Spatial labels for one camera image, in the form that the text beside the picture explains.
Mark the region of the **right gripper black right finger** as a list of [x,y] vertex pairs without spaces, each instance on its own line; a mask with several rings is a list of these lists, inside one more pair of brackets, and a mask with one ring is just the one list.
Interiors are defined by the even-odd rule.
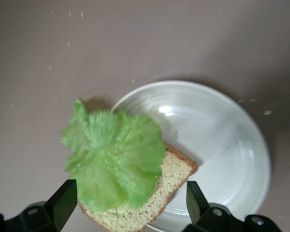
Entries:
[[191,223],[185,232],[279,232],[268,217],[248,215],[244,220],[234,217],[218,203],[209,203],[195,181],[187,182],[186,205]]

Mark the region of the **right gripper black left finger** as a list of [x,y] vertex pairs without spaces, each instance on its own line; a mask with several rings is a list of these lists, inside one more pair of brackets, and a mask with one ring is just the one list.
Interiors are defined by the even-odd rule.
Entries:
[[64,184],[45,202],[27,206],[5,221],[6,232],[60,232],[77,205],[76,180]]

